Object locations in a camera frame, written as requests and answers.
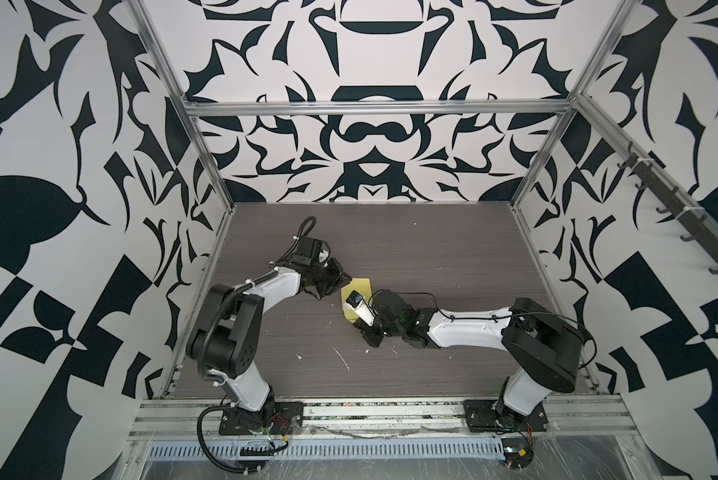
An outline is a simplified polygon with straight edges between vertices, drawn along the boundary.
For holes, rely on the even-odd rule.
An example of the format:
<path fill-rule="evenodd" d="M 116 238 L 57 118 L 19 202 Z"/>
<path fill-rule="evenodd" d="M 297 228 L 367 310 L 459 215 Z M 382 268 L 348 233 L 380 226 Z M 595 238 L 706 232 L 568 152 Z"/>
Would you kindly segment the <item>yellow square paper sheet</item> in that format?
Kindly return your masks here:
<path fill-rule="evenodd" d="M 368 278 L 354 278 L 340 290 L 343 315 L 350 323 L 355 323 L 360 319 L 360 317 L 346 304 L 349 295 L 353 291 L 358 292 L 365 301 L 368 301 L 372 295 L 370 280 Z"/>

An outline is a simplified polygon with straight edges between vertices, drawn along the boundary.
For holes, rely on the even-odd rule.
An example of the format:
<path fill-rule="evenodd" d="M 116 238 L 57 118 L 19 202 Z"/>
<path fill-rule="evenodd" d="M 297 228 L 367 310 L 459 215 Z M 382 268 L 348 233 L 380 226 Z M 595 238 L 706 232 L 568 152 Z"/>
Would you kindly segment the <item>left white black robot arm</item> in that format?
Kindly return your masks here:
<path fill-rule="evenodd" d="M 196 362 L 200 377 L 234 397 L 241 410 L 269 411 L 273 389 L 255 364 L 263 315 L 301 293 L 320 300 L 350 281 L 327 242 L 300 236 L 265 274 L 209 289 L 187 340 L 186 356 Z"/>

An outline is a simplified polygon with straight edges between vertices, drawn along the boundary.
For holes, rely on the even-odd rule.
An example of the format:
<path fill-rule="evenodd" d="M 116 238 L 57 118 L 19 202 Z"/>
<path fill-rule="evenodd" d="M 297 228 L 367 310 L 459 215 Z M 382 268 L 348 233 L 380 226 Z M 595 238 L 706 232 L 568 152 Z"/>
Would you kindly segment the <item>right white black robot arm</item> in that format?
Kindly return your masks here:
<path fill-rule="evenodd" d="M 352 291 L 344 306 L 357 315 L 354 326 L 373 348 L 399 337 L 414 348 L 478 347 L 507 352 L 519 365 L 493 404 L 497 421 L 526 421 L 549 394 L 575 390 L 584 346 L 593 336 L 578 322 L 529 298 L 509 307 L 453 312 L 434 305 L 415 308 L 382 289 L 366 297 Z"/>

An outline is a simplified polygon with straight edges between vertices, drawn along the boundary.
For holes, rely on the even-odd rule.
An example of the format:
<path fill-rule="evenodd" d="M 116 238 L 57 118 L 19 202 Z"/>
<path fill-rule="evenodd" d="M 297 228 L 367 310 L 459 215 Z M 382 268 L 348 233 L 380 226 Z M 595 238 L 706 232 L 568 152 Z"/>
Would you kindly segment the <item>small green-lit electronics box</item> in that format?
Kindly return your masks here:
<path fill-rule="evenodd" d="M 525 440 L 518 437 L 501 440 L 504 460 L 502 464 L 510 470 L 524 470 L 534 459 L 534 450 Z"/>

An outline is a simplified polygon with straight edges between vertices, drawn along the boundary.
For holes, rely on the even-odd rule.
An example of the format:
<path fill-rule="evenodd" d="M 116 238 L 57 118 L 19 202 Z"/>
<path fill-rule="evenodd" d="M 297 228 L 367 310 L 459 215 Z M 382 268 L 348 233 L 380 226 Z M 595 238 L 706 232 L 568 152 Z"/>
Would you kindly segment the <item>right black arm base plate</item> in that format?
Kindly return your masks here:
<path fill-rule="evenodd" d="M 517 413 L 499 400 L 464 400 L 464 418 L 472 433 L 535 433 L 545 432 L 547 415 L 538 404 L 529 415 Z"/>

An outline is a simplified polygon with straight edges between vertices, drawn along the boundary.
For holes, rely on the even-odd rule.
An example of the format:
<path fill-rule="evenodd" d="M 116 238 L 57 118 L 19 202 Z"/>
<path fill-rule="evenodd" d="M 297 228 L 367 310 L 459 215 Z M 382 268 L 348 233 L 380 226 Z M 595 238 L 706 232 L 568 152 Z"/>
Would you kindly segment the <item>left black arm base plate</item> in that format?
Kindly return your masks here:
<path fill-rule="evenodd" d="M 241 436 L 267 432 L 287 435 L 301 427 L 304 407 L 305 404 L 298 401 L 268 401 L 260 411 L 235 406 L 222 414 L 219 434 Z"/>

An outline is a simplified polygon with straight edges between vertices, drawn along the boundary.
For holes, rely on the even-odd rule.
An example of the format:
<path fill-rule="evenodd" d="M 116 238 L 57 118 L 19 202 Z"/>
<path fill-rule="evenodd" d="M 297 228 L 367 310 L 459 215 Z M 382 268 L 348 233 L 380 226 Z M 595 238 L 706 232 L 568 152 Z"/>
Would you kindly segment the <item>aluminium front rail frame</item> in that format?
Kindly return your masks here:
<path fill-rule="evenodd" d="M 319 438 L 465 436 L 476 418 L 463 397 L 302 399 L 303 411 L 277 415 L 266 426 L 273 435 Z M 196 437 L 196 420 L 214 399 L 152 400 L 142 403 L 126 439 L 185 440 Z M 532 426 L 499 430 L 501 437 L 639 434 L 618 395 L 555 395 L 543 404 Z"/>

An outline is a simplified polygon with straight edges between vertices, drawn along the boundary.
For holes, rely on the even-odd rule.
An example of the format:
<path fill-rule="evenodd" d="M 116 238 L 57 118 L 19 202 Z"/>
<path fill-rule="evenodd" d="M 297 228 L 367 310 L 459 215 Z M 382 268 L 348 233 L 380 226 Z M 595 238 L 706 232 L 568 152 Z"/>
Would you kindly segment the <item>black wall hook rail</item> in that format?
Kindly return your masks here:
<path fill-rule="evenodd" d="M 661 204 L 656 212 L 683 227 L 685 234 L 680 239 L 698 244 L 716 264 L 709 268 L 709 273 L 718 275 L 718 222 L 654 159 L 639 157 L 631 150 L 632 146 L 628 145 L 629 155 L 618 164 L 618 169 L 636 176 L 638 191 L 649 191 L 656 197 Z"/>

